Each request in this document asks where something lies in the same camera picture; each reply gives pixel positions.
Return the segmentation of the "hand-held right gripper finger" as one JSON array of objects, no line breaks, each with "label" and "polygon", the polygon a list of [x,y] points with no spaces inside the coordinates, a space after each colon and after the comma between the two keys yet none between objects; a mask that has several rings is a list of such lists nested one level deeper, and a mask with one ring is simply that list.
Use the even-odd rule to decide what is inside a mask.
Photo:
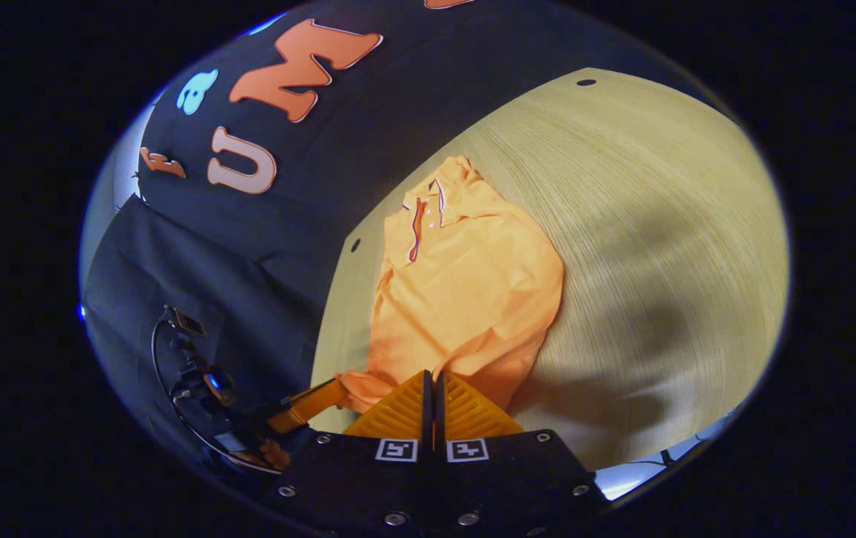
[{"label": "hand-held right gripper finger", "polygon": [[557,432],[524,431],[452,374],[434,398],[434,538],[584,538],[612,510]]},{"label": "hand-held right gripper finger", "polygon": [[318,431],[270,491],[294,538],[424,538],[432,376],[416,374],[341,433]]}]

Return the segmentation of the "orange polo T-shirt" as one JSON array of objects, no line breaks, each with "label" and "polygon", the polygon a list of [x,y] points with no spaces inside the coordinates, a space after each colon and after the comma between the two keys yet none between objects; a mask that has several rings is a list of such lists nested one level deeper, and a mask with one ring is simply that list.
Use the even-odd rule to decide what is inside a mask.
[{"label": "orange polo T-shirt", "polygon": [[339,406],[367,412],[428,371],[506,409],[560,309],[565,268],[547,233],[459,155],[407,191],[382,239],[366,365],[337,374]]}]

